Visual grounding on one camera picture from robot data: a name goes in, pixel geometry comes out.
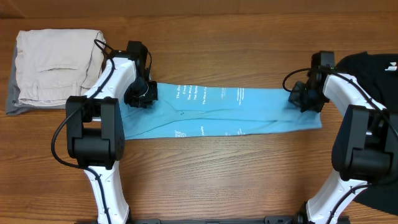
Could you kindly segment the light blue printed t-shirt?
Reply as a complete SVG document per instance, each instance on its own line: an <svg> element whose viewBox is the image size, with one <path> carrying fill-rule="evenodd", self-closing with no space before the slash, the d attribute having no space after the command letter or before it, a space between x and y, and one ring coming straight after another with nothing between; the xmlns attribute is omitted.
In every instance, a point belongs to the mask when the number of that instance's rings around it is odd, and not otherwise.
<svg viewBox="0 0 398 224"><path fill-rule="evenodd" d="M280 88L158 85L148 108L121 105L126 139L286 133L322 126L320 114L301 112Z"/></svg>

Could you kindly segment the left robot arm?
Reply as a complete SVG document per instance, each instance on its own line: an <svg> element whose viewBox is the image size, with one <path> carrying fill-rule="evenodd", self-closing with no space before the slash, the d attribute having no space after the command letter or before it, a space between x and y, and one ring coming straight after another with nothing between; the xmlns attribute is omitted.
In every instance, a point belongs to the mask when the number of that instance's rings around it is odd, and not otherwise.
<svg viewBox="0 0 398 224"><path fill-rule="evenodd" d="M66 118L67 151L77 169L90 181L98 209L97 223L131 223L124 198L119 161L125 148L122 108L148 108L157 99L157 84L150 78L152 57L139 41L114 50L96 39L106 56L98 81L83 96L70 96Z"/></svg>

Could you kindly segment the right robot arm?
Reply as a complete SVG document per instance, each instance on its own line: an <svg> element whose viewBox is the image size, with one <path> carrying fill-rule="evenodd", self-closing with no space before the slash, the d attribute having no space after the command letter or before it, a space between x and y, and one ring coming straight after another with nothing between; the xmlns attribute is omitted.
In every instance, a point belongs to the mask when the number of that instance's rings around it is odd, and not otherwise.
<svg viewBox="0 0 398 224"><path fill-rule="evenodd" d="M290 222L349 223L340 215L362 191L389 185L397 176L397 113L372 99L356 77L337 72L333 52L313 54L305 71L308 80L296 82L289 102L302 112L317 113L332 102L343 121L331 152L329 178Z"/></svg>

